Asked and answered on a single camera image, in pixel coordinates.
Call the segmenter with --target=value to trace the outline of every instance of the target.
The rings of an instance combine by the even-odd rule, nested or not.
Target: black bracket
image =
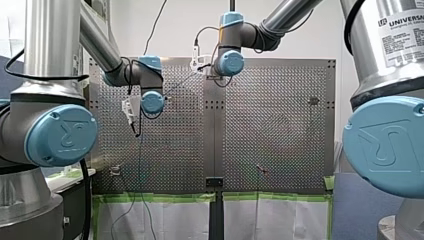
[[[222,187],[224,185],[223,177],[207,177],[206,187]]]

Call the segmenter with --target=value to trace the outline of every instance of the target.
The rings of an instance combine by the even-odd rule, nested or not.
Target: metal pole
[[[236,0],[230,0],[230,11],[231,12],[236,11]]]
[[[116,70],[122,63],[119,53],[103,34],[85,3],[81,3],[80,41],[105,72]]]
[[[289,30],[322,0],[284,0],[265,19],[263,26],[271,31]]]

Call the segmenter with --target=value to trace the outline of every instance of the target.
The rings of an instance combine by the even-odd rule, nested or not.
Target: white plastic sheet
[[[262,198],[261,194],[254,194],[251,197],[244,195],[244,199],[230,198],[224,202],[225,239],[329,239],[329,196],[308,198],[293,195],[270,199],[269,195]]]
[[[146,202],[152,215],[152,227],[157,240],[208,240],[210,201]],[[126,202],[102,203],[98,206],[94,240],[153,240],[150,217],[144,203],[137,199],[131,211],[113,222],[131,207],[131,197]]]

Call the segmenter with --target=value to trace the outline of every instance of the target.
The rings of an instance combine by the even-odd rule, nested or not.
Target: green tape
[[[96,196],[93,196],[93,240],[97,240],[97,228],[98,228],[98,219],[99,219],[99,211],[100,211],[100,201]]]
[[[145,202],[149,203],[196,203],[196,202],[213,202],[215,194],[184,194],[184,195],[168,195],[153,193],[123,193],[123,194],[106,194],[95,195],[93,199],[100,203],[128,203],[128,202]]]
[[[62,173],[53,173],[52,175],[48,176],[47,178],[55,178],[62,175]]]
[[[324,177],[325,188],[327,190],[334,189],[334,176],[326,176]]]
[[[242,201],[257,200],[256,192],[224,192],[222,193],[224,201]]]
[[[223,193],[224,201],[243,201],[272,199],[284,201],[302,201],[302,202],[328,202],[331,195],[301,195],[272,192],[242,192],[242,193]]]
[[[327,239],[331,240],[333,234],[333,196],[328,201],[327,221]]]
[[[82,176],[81,170],[70,171],[65,175],[65,177],[67,178],[79,178],[81,176]]]

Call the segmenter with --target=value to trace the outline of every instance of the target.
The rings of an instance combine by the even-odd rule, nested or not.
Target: white wall
[[[162,1],[110,0],[111,26],[123,55],[142,55],[145,42]],[[193,40],[204,26],[217,26],[219,17],[228,11],[228,0],[169,0],[159,20],[148,54],[191,56]],[[259,23],[281,0],[238,0],[236,10],[246,21]],[[344,18],[339,0],[323,1],[309,21],[296,32],[283,38],[274,52],[261,55],[244,50],[246,57],[336,59],[336,139],[341,139],[342,126],[351,110],[349,98],[356,89],[356,73],[342,36]],[[206,31],[200,38],[202,53],[211,53],[217,33]]]
[[[25,0],[0,0],[0,6],[0,55],[11,57],[24,44]]]

